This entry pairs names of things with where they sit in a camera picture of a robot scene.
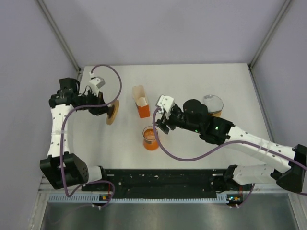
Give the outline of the orange liquid glass flask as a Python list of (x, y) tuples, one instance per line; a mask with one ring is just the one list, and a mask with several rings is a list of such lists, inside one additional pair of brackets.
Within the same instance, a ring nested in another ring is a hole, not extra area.
[(156, 150), (159, 148), (159, 144), (154, 135), (154, 128), (152, 126), (147, 126), (143, 132), (143, 146), (147, 150)]

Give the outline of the orange filter box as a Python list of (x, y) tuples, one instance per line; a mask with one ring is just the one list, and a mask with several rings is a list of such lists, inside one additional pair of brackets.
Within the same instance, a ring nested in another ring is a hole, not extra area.
[(132, 96), (140, 118), (150, 117), (150, 107), (144, 87), (142, 85), (133, 86)]

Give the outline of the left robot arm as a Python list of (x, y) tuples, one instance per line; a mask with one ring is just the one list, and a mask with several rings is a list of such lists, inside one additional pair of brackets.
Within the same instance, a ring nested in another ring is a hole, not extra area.
[(87, 184), (92, 182), (98, 190), (107, 188), (109, 179), (101, 166), (87, 166), (73, 150), (74, 108), (82, 106), (93, 115), (102, 115), (112, 109), (104, 106), (100, 88), (105, 84), (103, 78), (92, 77), (80, 93), (80, 83), (73, 78), (59, 81), (60, 89), (49, 99), (52, 114), (51, 143), (47, 157), (40, 161), (40, 169), (54, 189), (64, 186)]

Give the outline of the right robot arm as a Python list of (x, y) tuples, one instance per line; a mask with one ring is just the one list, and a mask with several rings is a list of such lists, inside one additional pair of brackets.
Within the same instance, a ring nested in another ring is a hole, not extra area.
[(180, 108), (174, 98), (161, 95), (154, 113), (161, 114), (160, 119), (153, 117), (153, 127), (160, 128), (165, 134), (177, 127), (199, 135), (206, 143), (216, 147), (201, 156), (184, 159), (176, 157), (159, 144), (171, 158), (178, 161), (198, 161), (222, 147), (235, 147), (238, 151), (253, 157), (262, 165), (230, 165), (224, 173), (224, 184), (234, 190), (247, 184), (276, 184), (280, 188), (304, 195), (303, 185), (307, 171), (307, 148), (283, 146), (252, 135), (231, 121), (210, 115), (206, 105), (196, 99), (187, 100)]

